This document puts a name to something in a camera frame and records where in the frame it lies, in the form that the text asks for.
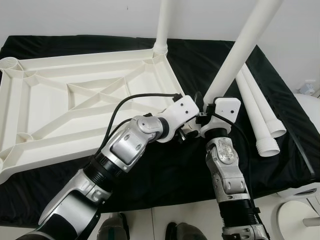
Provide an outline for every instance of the white wall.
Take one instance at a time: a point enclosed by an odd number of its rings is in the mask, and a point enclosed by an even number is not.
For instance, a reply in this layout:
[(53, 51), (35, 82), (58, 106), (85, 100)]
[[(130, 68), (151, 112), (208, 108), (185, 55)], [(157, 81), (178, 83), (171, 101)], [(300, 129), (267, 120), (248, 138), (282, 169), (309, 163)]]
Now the white wall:
[[(171, 38), (235, 40), (254, 0), (176, 0)], [(160, 0), (2, 0), (0, 46), (9, 35), (155, 37)], [(259, 46), (294, 90), (320, 86), (320, 1), (284, 0)]]

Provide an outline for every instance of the white plastic tray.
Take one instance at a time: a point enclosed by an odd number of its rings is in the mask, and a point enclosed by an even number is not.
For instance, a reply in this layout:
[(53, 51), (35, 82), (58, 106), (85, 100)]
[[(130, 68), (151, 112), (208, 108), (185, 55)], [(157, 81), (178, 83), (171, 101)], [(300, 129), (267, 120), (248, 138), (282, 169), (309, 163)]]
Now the white plastic tray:
[[(0, 60), (0, 184), (12, 174), (89, 156), (123, 98), (182, 93), (165, 55), (152, 49)], [(170, 98), (128, 101), (114, 125), (158, 113)]]

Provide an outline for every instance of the black cloth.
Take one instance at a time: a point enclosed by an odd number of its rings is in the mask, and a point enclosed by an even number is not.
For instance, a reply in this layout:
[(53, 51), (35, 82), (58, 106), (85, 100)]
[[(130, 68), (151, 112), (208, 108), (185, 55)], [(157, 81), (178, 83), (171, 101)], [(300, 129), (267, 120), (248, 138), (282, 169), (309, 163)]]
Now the black cloth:
[[(0, 59), (141, 50), (152, 48), (154, 41), (92, 35), (10, 36), (0, 51)], [(229, 41), (168, 40), (167, 58), (186, 94), (206, 93), (232, 45)], [(258, 47), (247, 65), (288, 130), (277, 139), (280, 154), (260, 157), (247, 113), (241, 106), (236, 123), (250, 142), (254, 196), (319, 181), (320, 135), (315, 126)], [(235, 82), (226, 96), (241, 100)], [(235, 129), (231, 136), (240, 157), (240, 168), (247, 175), (248, 153), (244, 141)], [(204, 139), (197, 138), (184, 144), (176, 141), (150, 144), (103, 210), (118, 212), (214, 199), (211, 176), (205, 163), (205, 143)], [(84, 157), (11, 176), (0, 185), (0, 225), (35, 226), (48, 202), (87, 161)]]

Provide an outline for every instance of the white pipe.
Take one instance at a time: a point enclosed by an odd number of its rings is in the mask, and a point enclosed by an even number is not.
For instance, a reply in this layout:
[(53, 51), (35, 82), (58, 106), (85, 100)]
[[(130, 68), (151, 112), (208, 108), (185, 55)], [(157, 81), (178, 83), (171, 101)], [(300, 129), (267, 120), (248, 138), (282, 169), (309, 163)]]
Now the white pipe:
[(231, 51), (206, 92), (204, 108), (214, 98), (222, 97), (248, 59), (262, 33), (271, 22), (283, 0), (258, 0)]
[(277, 141), (274, 140), (267, 128), (267, 125), (262, 117), (258, 105), (252, 95), (250, 88), (246, 82), (242, 71), (236, 76), (236, 83), (241, 93), (241, 97), (250, 119), (252, 129), (256, 138), (256, 149), (261, 157), (271, 157), (280, 152)]
[(153, 46), (153, 51), (157, 54), (166, 54), (168, 52), (167, 38), (172, 15), (173, 1), (174, 0), (161, 1), (158, 30), (156, 33), (156, 41)]
[(246, 83), (248, 84), (251, 90), (254, 100), (259, 107), (259, 110), (262, 114), (266, 126), (269, 129), (269, 133), (271, 134), (271, 136), (273, 138), (278, 138), (284, 135), (287, 132), (285, 126), (279, 119), (277, 119), (276, 115), (274, 114), (274, 111), (272, 111), (265, 96), (263, 95), (258, 84), (256, 83), (254, 76), (252, 76), (248, 66), (244, 64), (241, 68), (241, 71), (246, 80)]
[(320, 226), (320, 217), (311, 217), (311, 218), (304, 218), (303, 224), (306, 227), (318, 227)]

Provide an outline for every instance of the white floor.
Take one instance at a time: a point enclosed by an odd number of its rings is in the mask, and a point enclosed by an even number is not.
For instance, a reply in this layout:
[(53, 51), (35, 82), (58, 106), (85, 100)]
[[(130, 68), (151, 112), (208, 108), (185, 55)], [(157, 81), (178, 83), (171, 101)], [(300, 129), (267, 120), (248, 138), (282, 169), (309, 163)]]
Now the white floor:
[[(267, 228), (272, 240), (283, 240), (276, 227), (278, 208), (285, 200), (269, 195), (255, 200), (261, 210), (261, 219)], [(131, 240), (164, 240), (166, 226), (169, 222), (186, 222), (198, 227), (208, 240), (221, 240), (222, 221), (218, 204), (215, 200), (161, 206), (125, 212), (130, 227)], [(97, 232), (102, 222), (107, 219), (108, 213), (101, 216), (99, 223), (88, 240), (96, 240)], [(0, 226), (0, 238), (15, 240), (32, 229)]]

